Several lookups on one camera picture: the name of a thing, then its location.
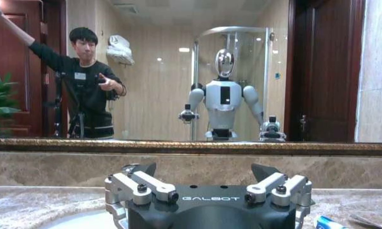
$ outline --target dark wooden door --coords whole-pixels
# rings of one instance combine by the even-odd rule
[[[61,54],[66,54],[66,22],[65,22],[65,1],[64,0],[44,0],[44,22],[46,24],[46,32],[41,36],[42,43],[45,43],[52,50]],[[42,101],[54,101],[56,97],[56,82],[53,70],[42,64],[42,71],[45,72],[45,83],[42,86]],[[65,88],[62,88],[62,101],[61,101],[61,122],[62,122],[62,137],[66,137],[68,130],[68,94]],[[46,137],[52,137],[54,134],[54,109],[44,107],[44,133]]]
[[[12,22],[41,41],[41,2],[1,0],[0,5]],[[12,82],[17,82],[13,98],[21,109],[13,115],[12,135],[38,137],[42,135],[41,61],[0,21],[0,76],[8,73]]]
[[[290,140],[353,142],[363,0],[298,0],[294,18]]]

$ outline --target white sink basin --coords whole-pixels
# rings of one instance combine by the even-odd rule
[[[105,211],[80,213],[50,222],[41,229],[116,229],[113,216]]]

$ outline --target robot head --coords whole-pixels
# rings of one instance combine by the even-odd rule
[[[232,73],[235,65],[235,57],[234,54],[228,52],[226,49],[220,49],[216,53],[215,58],[215,68],[218,72],[218,76],[223,78],[228,78]]]

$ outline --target black hair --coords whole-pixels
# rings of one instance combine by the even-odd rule
[[[70,42],[76,43],[76,40],[83,40],[87,42],[93,42],[97,45],[97,36],[92,30],[85,27],[77,27],[72,29],[69,33]]]

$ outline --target ceiling light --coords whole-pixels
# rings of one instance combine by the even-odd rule
[[[188,48],[179,48],[177,51],[179,52],[189,52],[189,49]]]

